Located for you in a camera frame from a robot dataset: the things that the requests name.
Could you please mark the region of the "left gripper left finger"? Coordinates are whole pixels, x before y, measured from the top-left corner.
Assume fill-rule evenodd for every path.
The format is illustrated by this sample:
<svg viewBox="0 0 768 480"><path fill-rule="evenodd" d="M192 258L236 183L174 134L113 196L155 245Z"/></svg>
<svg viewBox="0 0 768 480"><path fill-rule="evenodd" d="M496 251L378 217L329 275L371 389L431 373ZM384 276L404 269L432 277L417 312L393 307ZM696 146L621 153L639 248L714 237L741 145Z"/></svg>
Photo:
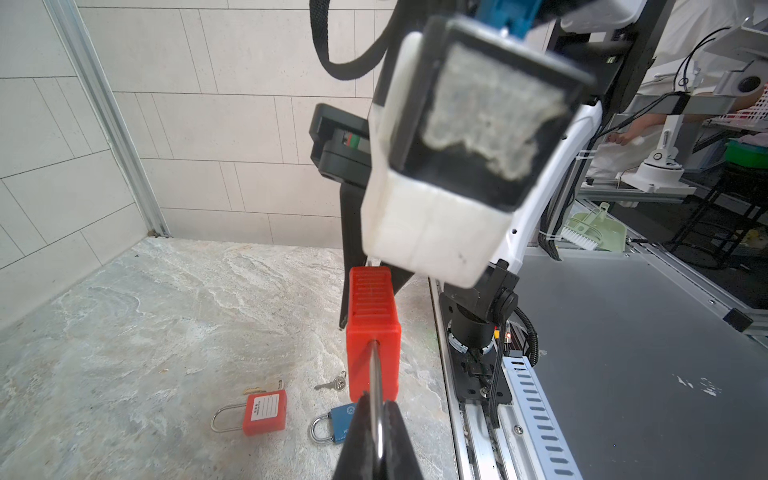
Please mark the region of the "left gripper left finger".
<svg viewBox="0 0 768 480"><path fill-rule="evenodd" d="M371 427L369 401L360 400L355 406L332 479L377 479L379 465L380 460Z"/></svg>

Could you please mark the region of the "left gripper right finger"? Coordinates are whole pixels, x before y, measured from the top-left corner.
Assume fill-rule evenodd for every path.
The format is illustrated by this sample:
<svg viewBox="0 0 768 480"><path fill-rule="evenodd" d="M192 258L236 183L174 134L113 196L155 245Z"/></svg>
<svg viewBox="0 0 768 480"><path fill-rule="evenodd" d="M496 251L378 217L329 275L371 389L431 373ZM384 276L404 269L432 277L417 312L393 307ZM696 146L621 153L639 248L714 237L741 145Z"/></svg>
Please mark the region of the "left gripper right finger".
<svg viewBox="0 0 768 480"><path fill-rule="evenodd" d="M380 478L422 480L423 475L410 436L396 402L386 401L382 413L383 457Z"/></svg>

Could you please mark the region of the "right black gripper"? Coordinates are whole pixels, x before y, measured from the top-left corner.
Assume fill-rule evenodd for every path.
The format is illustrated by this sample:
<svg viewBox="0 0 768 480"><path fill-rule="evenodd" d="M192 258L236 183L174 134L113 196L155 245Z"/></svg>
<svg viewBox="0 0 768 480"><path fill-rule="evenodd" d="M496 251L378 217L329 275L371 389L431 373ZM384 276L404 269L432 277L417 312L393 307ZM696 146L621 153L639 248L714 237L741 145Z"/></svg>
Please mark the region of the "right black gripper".
<svg viewBox="0 0 768 480"><path fill-rule="evenodd" d="M339 328L348 323L350 271L364 266L367 255L362 248L361 206L371 170L370 131L367 119L325 103L315 106L309 127L313 145L310 159L321 176L340 186L340 219L344 261L344 285ZM392 267L395 295L414 273Z"/></svg>

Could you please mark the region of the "small blue padlock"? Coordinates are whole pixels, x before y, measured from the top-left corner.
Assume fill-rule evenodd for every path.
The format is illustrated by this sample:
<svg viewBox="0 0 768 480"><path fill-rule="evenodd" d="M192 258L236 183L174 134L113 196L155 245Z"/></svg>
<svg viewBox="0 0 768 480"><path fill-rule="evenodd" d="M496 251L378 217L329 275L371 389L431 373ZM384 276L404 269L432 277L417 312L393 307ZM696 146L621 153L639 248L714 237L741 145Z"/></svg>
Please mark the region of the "small blue padlock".
<svg viewBox="0 0 768 480"><path fill-rule="evenodd" d="M315 417L309 425L309 439L317 445L344 443L356 410L355 403L330 409Z"/></svg>

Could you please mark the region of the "red padlock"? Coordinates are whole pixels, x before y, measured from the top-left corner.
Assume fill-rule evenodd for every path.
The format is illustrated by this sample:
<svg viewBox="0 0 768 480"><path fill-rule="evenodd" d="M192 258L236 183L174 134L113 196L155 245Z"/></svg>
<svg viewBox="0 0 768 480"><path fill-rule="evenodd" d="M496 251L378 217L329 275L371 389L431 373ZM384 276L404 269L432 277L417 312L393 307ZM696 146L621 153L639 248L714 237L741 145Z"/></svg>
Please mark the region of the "red padlock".
<svg viewBox="0 0 768 480"><path fill-rule="evenodd" d="M402 328L391 271L354 267L349 272L346 352L348 391L352 401L369 393L374 444L383 448L383 403L399 393Z"/></svg>
<svg viewBox="0 0 768 480"><path fill-rule="evenodd" d="M225 405L215 411L209 426L217 434L242 432L247 437L279 432L287 425L287 391L285 382L279 379L275 390L266 391L256 388L246 392L246 401ZM220 428L218 417L230 410L242 410L242 420L237 427Z"/></svg>

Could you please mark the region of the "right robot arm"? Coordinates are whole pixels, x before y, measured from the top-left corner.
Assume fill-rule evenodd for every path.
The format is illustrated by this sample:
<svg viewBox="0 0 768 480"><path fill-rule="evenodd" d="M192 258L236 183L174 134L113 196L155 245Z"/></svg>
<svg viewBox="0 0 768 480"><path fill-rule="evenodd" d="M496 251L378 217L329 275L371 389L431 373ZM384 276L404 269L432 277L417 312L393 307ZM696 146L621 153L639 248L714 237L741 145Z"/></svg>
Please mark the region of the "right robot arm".
<svg viewBox="0 0 768 480"><path fill-rule="evenodd" d="M329 53L326 1L312 42L333 78L381 68L369 114L327 104L311 160L340 185L344 269L376 257L394 290L415 274L472 287L512 273L574 161L626 107L669 1L400 1L358 58Z"/></svg>

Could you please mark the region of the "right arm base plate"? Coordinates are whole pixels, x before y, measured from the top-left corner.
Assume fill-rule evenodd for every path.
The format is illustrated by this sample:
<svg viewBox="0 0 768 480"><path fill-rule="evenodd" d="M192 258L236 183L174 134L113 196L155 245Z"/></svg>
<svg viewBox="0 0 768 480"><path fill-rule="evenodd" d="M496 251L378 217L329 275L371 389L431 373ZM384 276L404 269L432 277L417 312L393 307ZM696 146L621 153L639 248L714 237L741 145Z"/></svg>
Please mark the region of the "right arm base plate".
<svg viewBox="0 0 768 480"><path fill-rule="evenodd" d="M491 426L500 426L498 407L512 401L502 373L495 333L500 321L475 289L446 284L439 312L448 342L453 390L459 402L482 408Z"/></svg>

